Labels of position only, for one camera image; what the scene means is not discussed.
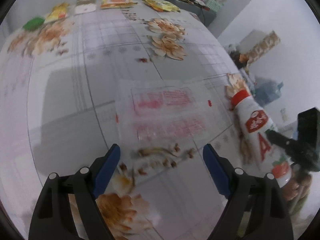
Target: bottle label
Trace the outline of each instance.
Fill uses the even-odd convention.
[[[261,161],[263,162],[266,158],[266,153],[271,150],[271,146],[269,142],[258,132],[258,140],[260,146],[260,153],[261,153]]]
[[[245,123],[248,133],[253,133],[263,127],[269,118],[263,110],[253,111],[249,120]]]

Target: table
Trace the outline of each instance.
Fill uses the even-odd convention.
[[[160,35],[144,24],[153,18],[185,27],[187,35],[179,41],[188,54],[183,61],[154,56],[150,36]],[[58,49],[44,47],[41,54],[28,56],[22,42],[7,52],[22,33],[17,30],[0,54],[0,197],[12,222],[27,238],[36,200],[51,172],[73,174],[105,155],[113,143],[121,146],[115,118],[120,79],[193,80],[201,81],[210,95],[216,120],[212,137],[190,142],[196,149],[193,159],[137,185],[134,194],[152,204],[154,228],[129,238],[207,239],[223,198],[204,166],[203,145],[211,143],[220,156],[241,167],[233,112],[225,97],[226,73],[238,70],[228,54],[184,10],[157,13],[138,4],[71,16],[63,24],[70,32],[61,37]]]

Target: white plastic bottle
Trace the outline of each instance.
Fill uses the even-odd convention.
[[[236,93],[231,99],[240,120],[241,130],[250,145],[257,169],[253,176],[264,177],[271,172],[283,187],[291,177],[291,168],[284,150],[267,139],[266,130],[276,126],[264,109],[259,106],[246,90]]]

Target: cable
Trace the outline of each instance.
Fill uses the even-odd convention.
[[[203,8],[201,7],[201,12],[202,12],[202,15],[203,15],[203,21],[204,21],[204,26],[205,26],[205,17],[204,17],[204,12],[203,12]]]

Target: black object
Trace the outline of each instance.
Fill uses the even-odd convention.
[[[293,239],[288,209],[279,185],[271,173],[270,176],[273,179],[268,178],[269,174],[264,178],[258,178],[247,175],[240,168],[234,169],[227,159],[218,156],[210,144],[204,147],[203,158],[219,193],[228,199],[208,240],[237,239],[237,231],[249,199],[253,202],[253,206],[243,239]],[[223,191],[219,187],[221,178],[218,175],[221,171],[225,172],[222,180],[229,180],[230,194],[225,187]]]
[[[272,130],[267,130],[268,140],[285,149],[291,160],[301,166],[304,171],[320,171],[319,128],[320,112],[316,108],[298,115],[298,140]]]
[[[320,236],[320,209],[311,221],[308,228],[303,232],[298,240],[319,240]]]
[[[23,240],[13,223],[10,221],[9,216],[0,201],[0,239],[1,240]]]
[[[112,174],[119,157],[119,147],[114,144],[108,153],[96,159],[90,168],[82,168],[76,174],[64,177],[59,177],[56,173],[50,174],[32,216],[29,240],[81,239],[72,218],[68,193],[75,194],[89,239],[113,240],[114,237],[99,212],[92,192],[97,186],[107,186],[109,180],[101,182],[97,177],[100,174],[102,177],[106,173]],[[252,177],[242,169],[236,169],[240,171],[240,174],[237,174],[230,162],[219,157],[210,144],[204,147],[204,161],[218,190],[228,198],[227,206],[208,240],[237,238],[249,195],[254,199],[254,204],[244,239],[293,239],[288,210],[274,177]]]
[[[120,148],[114,144],[104,157],[97,158],[90,168],[76,174],[47,178],[33,212],[30,240],[80,240],[72,218],[68,194],[74,194],[80,217],[89,239],[114,239],[95,203],[94,192],[106,189],[120,159]]]
[[[298,114],[298,141],[320,151],[320,111],[312,108]]]
[[[242,68],[245,68],[247,66],[247,62],[248,62],[248,60],[240,62],[240,55],[241,55],[241,53],[239,51],[232,51],[229,55],[231,57],[232,61],[235,63],[237,69],[239,69],[239,70]]]

